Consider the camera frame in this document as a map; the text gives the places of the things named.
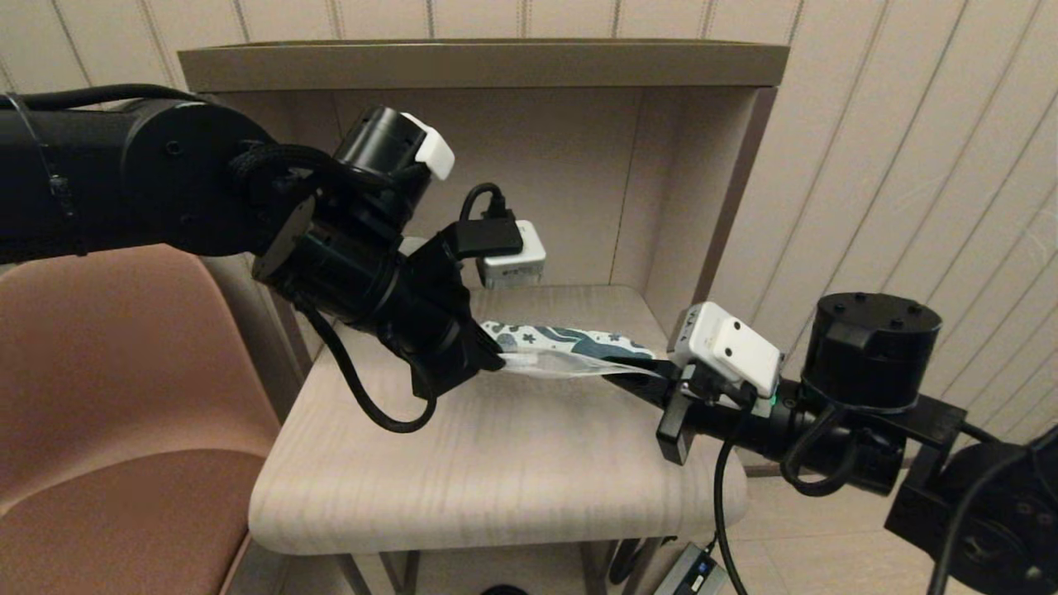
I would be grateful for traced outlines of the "white floral zipper pouch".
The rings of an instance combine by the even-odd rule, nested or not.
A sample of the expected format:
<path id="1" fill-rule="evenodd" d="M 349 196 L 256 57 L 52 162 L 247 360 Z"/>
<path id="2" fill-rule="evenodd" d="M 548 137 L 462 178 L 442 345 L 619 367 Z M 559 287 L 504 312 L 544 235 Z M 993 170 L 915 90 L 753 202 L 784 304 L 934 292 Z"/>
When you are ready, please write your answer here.
<path id="1" fill-rule="evenodd" d="M 481 327 L 500 346 L 506 373 L 541 379 L 660 376 L 638 366 L 655 360 L 654 351 L 620 333 L 501 321 L 484 321 Z"/>

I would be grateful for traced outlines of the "pink upholstered chair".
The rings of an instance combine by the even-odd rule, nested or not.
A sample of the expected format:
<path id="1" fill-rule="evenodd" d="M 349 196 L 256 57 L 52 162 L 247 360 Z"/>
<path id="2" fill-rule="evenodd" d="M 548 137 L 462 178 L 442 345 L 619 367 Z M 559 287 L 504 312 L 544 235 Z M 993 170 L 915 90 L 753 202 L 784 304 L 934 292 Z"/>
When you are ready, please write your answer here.
<path id="1" fill-rule="evenodd" d="M 197 257 L 0 275 L 0 595 L 229 595 L 278 435 Z"/>

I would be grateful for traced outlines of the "beige wooden shelf hutch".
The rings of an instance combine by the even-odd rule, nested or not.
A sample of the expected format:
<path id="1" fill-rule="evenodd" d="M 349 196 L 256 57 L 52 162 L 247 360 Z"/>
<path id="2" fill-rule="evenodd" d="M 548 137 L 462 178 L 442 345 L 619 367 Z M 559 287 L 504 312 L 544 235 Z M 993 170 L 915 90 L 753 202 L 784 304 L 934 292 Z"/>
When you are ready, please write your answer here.
<path id="1" fill-rule="evenodd" d="M 277 140 L 335 150 L 375 105 L 455 154 L 407 226 L 428 238 L 495 183 L 546 249 L 544 286 L 625 305 L 477 305 L 476 315 L 630 336 L 662 353 L 707 300 L 770 124 L 788 46 L 688 39 L 302 40 L 178 53 L 189 90 Z"/>

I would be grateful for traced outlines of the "dark metal table leg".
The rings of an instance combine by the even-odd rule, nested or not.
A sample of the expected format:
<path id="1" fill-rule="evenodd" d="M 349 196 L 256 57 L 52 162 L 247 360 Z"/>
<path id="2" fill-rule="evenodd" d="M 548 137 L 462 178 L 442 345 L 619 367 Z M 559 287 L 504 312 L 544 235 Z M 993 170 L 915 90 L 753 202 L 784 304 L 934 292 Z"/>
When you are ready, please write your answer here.
<path id="1" fill-rule="evenodd" d="M 662 537 L 579 542 L 586 594 L 612 595 L 608 589 L 620 585 L 621 595 L 637 595 L 664 542 Z"/>
<path id="2" fill-rule="evenodd" d="M 416 595 L 418 590 L 418 549 L 338 554 L 334 561 L 354 595 Z"/>

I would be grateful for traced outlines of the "grey power adapter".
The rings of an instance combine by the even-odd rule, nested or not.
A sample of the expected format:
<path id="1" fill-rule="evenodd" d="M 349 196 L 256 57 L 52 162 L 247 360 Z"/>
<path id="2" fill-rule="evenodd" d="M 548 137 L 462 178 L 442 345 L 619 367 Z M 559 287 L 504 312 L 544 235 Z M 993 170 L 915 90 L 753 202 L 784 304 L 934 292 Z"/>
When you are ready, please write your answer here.
<path id="1" fill-rule="evenodd" d="M 710 551 L 688 543 L 651 595 L 720 595 L 727 583 L 728 573 Z"/>

